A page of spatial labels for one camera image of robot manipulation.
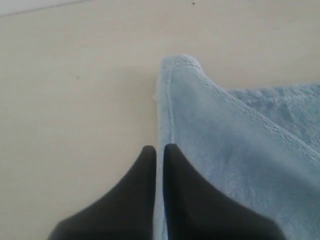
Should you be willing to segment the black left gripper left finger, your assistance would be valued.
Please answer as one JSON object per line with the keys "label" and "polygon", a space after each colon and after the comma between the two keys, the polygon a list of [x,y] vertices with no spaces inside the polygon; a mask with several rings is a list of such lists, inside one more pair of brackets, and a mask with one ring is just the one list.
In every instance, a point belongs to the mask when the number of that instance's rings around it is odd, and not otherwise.
{"label": "black left gripper left finger", "polygon": [[102,198],[62,220],[50,240],[151,240],[157,155],[144,146],[125,176]]}

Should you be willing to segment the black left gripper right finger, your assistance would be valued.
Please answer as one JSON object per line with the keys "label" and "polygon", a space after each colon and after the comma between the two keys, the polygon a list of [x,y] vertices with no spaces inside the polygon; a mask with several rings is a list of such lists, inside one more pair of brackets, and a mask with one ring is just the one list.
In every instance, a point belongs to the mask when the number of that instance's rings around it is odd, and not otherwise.
{"label": "black left gripper right finger", "polygon": [[163,199],[170,240],[279,240],[270,219],[210,185],[176,144],[163,155]]}

